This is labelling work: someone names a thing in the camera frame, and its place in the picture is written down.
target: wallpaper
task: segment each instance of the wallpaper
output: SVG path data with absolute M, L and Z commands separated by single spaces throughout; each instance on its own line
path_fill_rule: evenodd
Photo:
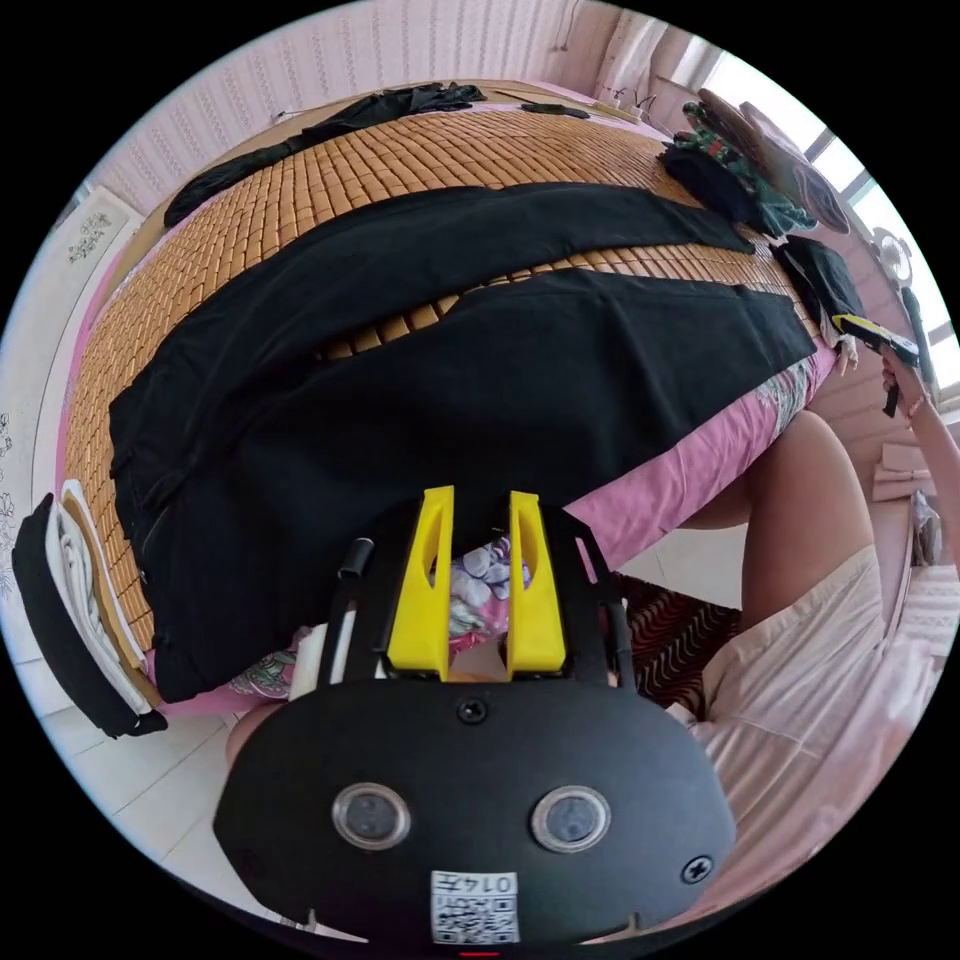
M 593 0 L 365 0 L 315 14 L 187 81 L 88 181 L 146 215 L 281 111 L 426 80 L 544 80 L 592 94 L 620 12 Z

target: pink curtain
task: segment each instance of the pink curtain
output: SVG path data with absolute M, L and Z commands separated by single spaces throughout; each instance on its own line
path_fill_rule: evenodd
M 624 109 L 646 97 L 650 61 L 668 27 L 656 17 L 624 10 L 607 44 L 594 97 L 611 106 L 617 106 L 622 97 Z

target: striped rug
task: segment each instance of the striped rug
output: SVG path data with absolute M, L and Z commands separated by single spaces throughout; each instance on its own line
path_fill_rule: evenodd
M 637 692 L 703 719 L 703 668 L 736 636 L 740 611 L 616 574 L 627 601 Z

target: window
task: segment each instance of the window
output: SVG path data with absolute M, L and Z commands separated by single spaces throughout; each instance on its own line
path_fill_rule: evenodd
M 704 86 L 735 107 L 749 100 L 801 150 L 806 150 L 826 129 L 822 120 L 780 84 L 732 53 L 720 58 Z
M 854 156 L 853 151 L 836 137 L 813 161 L 813 165 L 830 181 L 835 190 L 845 190 L 863 173 L 863 164 Z
M 872 233 L 882 227 L 906 242 L 913 269 L 911 289 L 920 303 L 941 403 L 960 403 L 960 341 L 951 329 L 947 305 L 903 217 L 869 178 L 864 165 L 796 97 L 731 53 L 720 55 L 703 85 L 734 106 L 749 101 L 762 110 L 807 154 L 843 199 L 852 202 L 867 230 Z
M 947 312 L 947 305 L 943 302 L 940 288 L 933 279 L 933 274 L 917 246 L 917 241 L 913 239 L 913 234 L 903 222 L 903 217 L 897 213 L 897 208 L 890 202 L 890 198 L 877 184 L 873 184 L 854 203 L 853 210 L 868 229 L 876 230 L 877 227 L 883 227 L 906 241 L 910 248 L 910 265 L 913 268 L 913 282 L 910 286 L 917 295 L 917 300 L 920 301 L 923 329 L 930 334 L 943 324 L 949 324 L 950 314 Z

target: bamboo mat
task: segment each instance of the bamboo mat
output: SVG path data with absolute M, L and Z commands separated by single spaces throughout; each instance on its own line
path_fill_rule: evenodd
M 90 336 L 67 412 L 64 456 L 64 475 L 81 484 L 120 605 L 141 647 L 150 649 L 153 617 L 114 506 L 108 407 L 190 310 L 231 277 L 317 224 L 354 207 L 418 190 L 613 183 L 646 187 L 697 206 L 657 162 L 662 151 L 663 144 L 628 130 L 519 110 L 407 117 L 338 137 L 259 171 L 222 193 L 168 238 L 117 293 Z M 766 243 L 745 228 L 744 235 L 758 241 L 754 255 L 699 245 L 599 250 L 494 277 L 489 283 L 519 282 L 532 273 L 579 266 L 744 284 L 789 296 L 799 320 L 816 337 L 816 327 Z M 346 358 L 405 336 L 436 323 L 457 299 L 424 304 L 350 340 L 331 343 L 323 353 Z

